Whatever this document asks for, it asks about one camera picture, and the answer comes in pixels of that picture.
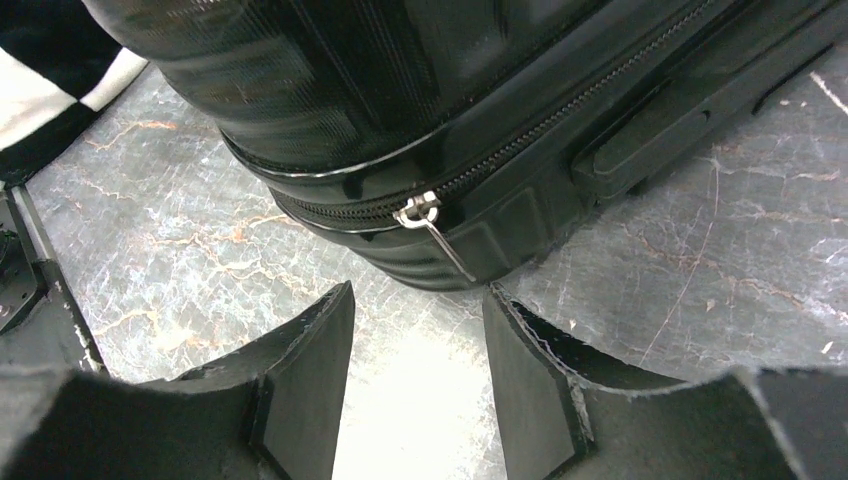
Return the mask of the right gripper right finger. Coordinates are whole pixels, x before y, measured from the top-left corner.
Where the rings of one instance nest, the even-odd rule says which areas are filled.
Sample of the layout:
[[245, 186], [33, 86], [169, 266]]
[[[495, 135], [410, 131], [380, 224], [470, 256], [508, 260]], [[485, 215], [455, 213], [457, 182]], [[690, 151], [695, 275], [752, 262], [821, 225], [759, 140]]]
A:
[[595, 349], [496, 284], [483, 319], [511, 479], [847, 475], [843, 367], [734, 367], [681, 381]]

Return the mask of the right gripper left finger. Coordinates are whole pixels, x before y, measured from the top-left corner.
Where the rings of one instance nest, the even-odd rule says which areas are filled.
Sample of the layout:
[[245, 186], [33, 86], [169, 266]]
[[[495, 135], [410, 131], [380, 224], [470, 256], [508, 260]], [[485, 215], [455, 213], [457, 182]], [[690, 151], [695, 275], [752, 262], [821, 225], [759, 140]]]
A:
[[328, 479], [354, 317], [344, 282], [278, 328], [171, 380], [5, 368], [1, 475]]

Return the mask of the black suitcase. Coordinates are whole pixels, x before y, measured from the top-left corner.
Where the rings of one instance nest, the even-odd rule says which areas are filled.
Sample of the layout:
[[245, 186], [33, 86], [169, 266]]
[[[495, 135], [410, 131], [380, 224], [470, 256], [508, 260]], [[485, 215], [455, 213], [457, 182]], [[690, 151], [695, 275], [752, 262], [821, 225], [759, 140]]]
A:
[[90, 1], [277, 205], [411, 287], [502, 278], [847, 33], [843, 1]]

